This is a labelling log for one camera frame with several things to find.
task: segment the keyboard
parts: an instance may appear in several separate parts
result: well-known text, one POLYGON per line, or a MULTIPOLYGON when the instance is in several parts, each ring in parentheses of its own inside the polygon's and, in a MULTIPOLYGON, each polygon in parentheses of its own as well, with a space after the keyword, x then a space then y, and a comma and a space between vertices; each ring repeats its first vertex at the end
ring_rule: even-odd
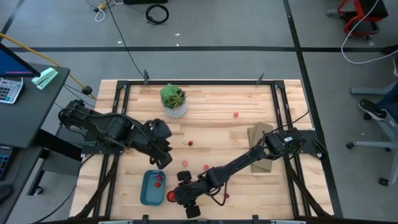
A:
POLYGON ((21 78, 20 82, 2 78, 0 80, 0 103, 15 103, 23 86, 23 78, 21 78))
POLYGON ((11 165, 15 150, 12 147, 0 146, 0 180, 4 180, 11 165))

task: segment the black floor stripe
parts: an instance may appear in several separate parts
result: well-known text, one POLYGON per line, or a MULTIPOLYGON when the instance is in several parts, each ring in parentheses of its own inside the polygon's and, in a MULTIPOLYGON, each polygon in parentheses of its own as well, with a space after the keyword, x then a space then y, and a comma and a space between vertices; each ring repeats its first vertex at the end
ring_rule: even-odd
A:
MULTIPOLYGON (((12 51, 25 52, 20 47, 11 47, 12 51)), ((125 47, 32 47, 38 52, 125 52, 125 47)), ((199 47, 128 47, 133 52, 186 52, 186 51, 266 51, 294 52, 293 47, 256 47, 256 46, 199 46, 199 47)))
MULTIPOLYGON (((303 78, 304 89, 307 94, 308 105, 312 114, 312 119, 314 123, 315 130, 317 131, 318 140, 325 144, 325 137, 323 135, 321 122, 318 115, 317 105, 315 104, 315 99, 313 97, 313 92, 311 88, 310 78, 308 76, 307 68, 305 66, 305 61, 303 57, 303 52, 300 46, 299 37, 297 35, 296 27, 294 25, 292 11, 290 10, 289 0, 284 0, 284 6, 286 11, 287 20, 289 22, 290 32, 292 34, 294 47, 296 49, 298 65, 300 66, 300 71, 303 78)), ((333 172, 331 170, 331 165, 329 158, 322 160, 322 167, 325 173, 326 182, 328 185, 328 190, 330 194, 331 204, 333 206, 333 211, 336 217, 343 218, 343 212, 341 210, 340 200, 338 198, 336 183, 333 177, 333 172)))
MULTIPOLYGON (((26 52, 22 47, 10 47, 13 52, 26 52)), ((124 52, 124 47, 32 47, 38 52, 124 52)), ((195 46, 195 47, 128 47, 132 52, 211 52, 211 51, 248 51, 248 52, 296 52, 295 47, 260 46, 195 46)), ((384 48, 348 47, 344 52, 382 52, 384 48)), ((341 52, 339 47, 302 47, 301 52, 341 52)))
POLYGON ((1 30, 2 34, 7 34, 8 29, 10 29, 10 26, 12 22, 14 22, 15 17, 17 16, 17 13, 19 9, 21 8, 22 4, 24 3, 25 0, 19 0, 17 5, 15 6, 14 10, 12 11, 10 17, 8 18, 6 25, 1 30))

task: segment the chair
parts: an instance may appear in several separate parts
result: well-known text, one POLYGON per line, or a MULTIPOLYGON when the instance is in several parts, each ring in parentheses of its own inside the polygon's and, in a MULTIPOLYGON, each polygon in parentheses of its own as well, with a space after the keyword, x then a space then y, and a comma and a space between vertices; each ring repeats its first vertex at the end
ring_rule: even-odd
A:
MULTIPOLYGON (((355 146, 371 146, 371 147, 381 147, 385 148, 389 152, 394 153, 394 159, 392 162, 392 168, 390 173, 390 178, 380 178, 379 184, 383 186, 388 186, 389 184, 394 184, 398 178, 398 103, 392 103, 382 106, 381 109, 387 112, 387 116, 382 121, 377 121, 383 131, 388 135, 391 141, 389 142, 370 142, 370 141, 356 141, 349 142, 346 147, 352 149, 355 146)), ((364 114, 364 119, 370 120, 369 114, 364 114)))
POLYGON ((348 2, 348 0, 343 0, 338 6, 337 11, 328 10, 327 15, 340 15, 340 19, 346 22, 346 25, 344 26, 344 32, 346 34, 351 32, 352 28, 357 22, 359 22, 361 19, 364 19, 349 37, 352 37, 352 35, 363 35, 367 39, 371 39, 374 34, 379 32, 379 27, 376 22, 379 22, 388 16, 388 12, 383 1, 379 0, 371 13, 365 18, 365 16, 375 5, 376 1, 377 0, 354 0, 355 11, 345 12, 341 9, 348 2))

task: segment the succulent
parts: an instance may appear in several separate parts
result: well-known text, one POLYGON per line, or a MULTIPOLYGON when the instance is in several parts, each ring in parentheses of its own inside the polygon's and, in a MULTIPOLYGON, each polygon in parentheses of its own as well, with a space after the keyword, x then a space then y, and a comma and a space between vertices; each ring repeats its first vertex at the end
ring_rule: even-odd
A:
POLYGON ((185 101, 185 92, 170 83, 160 90, 160 95, 164 106, 170 109, 178 108, 185 101))

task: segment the red berry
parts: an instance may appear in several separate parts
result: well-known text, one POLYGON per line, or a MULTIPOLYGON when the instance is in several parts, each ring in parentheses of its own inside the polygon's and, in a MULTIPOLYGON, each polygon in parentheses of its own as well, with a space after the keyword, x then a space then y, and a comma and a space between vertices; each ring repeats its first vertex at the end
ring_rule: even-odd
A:
POLYGON ((167 199, 169 200, 169 201, 174 201, 174 192, 169 192, 168 194, 167 194, 167 199))

